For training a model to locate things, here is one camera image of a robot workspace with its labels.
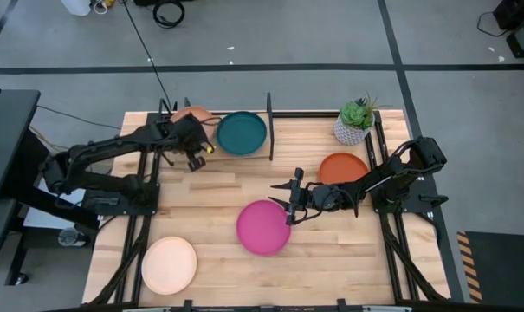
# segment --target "white object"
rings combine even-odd
[[[90,13],[90,0],[61,0],[61,3],[75,16],[86,16]]]
[[[107,5],[104,0],[96,0],[92,7],[94,8],[94,13],[96,14],[104,15],[107,13]]]
[[[191,283],[197,268],[192,245],[181,237],[165,237],[154,243],[142,260],[142,279],[156,294],[173,295]]]
[[[375,115],[372,114],[372,127],[375,124]],[[333,132],[337,140],[343,145],[356,145],[364,141],[366,135],[372,130],[368,127],[366,130],[361,130],[355,127],[350,127],[342,123],[342,119],[337,117],[334,122]]]
[[[44,179],[40,181],[38,189],[48,192],[48,187],[46,186],[46,182],[44,182]],[[60,198],[67,200],[71,204],[74,204],[82,201],[84,196],[85,190],[77,189],[75,191],[72,191],[70,195],[62,194]],[[35,208],[30,207],[29,212],[27,212],[27,216],[23,221],[23,226],[63,230],[65,228],[73,227],[74,223],[64,220],[62,218],[54,217],[49,213],[39,211]]]

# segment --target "white pot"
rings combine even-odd
[[[372,127],[375,123],[375,115],[372,117]],[[355,127],[346,126],[342,123],[342,119],[339,117],[334,122],[334,136],[337,140],[344,145],[356,145],[364,141],[366,135],[371,131],[371,127],[366,130],[357,129]]]

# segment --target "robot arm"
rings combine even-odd
[[[49,191],[62,194],[77,188],[119,192],[126,197],[140,195],[145,190],[143,177],[130,174],[123,178],[87,172],[93,163],[132,152],[179,152],[186,153],[191,171],[205,165],[201,151],[213,152],[213,146],[202,128],[202,122],[192,114],[173,123],[164,120],[147,124],[125,136],[110,140],[89,142],[57,153],[42,165],[42,173]]]
[[[410,149],[410,160],[403,163],[401,156],[408,149]],[[290,190],[290,203],[276,198],[271,199],[282,205],[288,213],[288,225],[318,217],[323,211],[353,209],[357,217],[358,203],[369,191],[377,192],[379,201],[386,202],[388,205],[400,205],[408,195],[412,182],[419,177],[438,172],[445,163],[446,158],[435,140],[420,137],[405,142],[385,163],[352,182],[332,185],[310,182],[302,188],[304,172],[296,168],[295,179],[283,185],[271,186]],[[314,209],[317,213],[308,217],[307,209]],[[296,219],[297,211],[303,211],[304,217]]]

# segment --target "pink plate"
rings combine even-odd
[[[273,256],[290,238],[287,213],[277,203],[258,200],[247,205],[236,221],[236,234],[248,251],[258,256]]]

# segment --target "table leg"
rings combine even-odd
[[[24,238],[21,237],[19,244],[17,244],[16,254],[13,256],[11,261],[10,271],[8,276],[5,279],[5,284],[7,286],[15,286],[27,282],[28,278],[21,274],[21,267],[23,266],[23,261],[27,255],[27,249],[23,246]]]

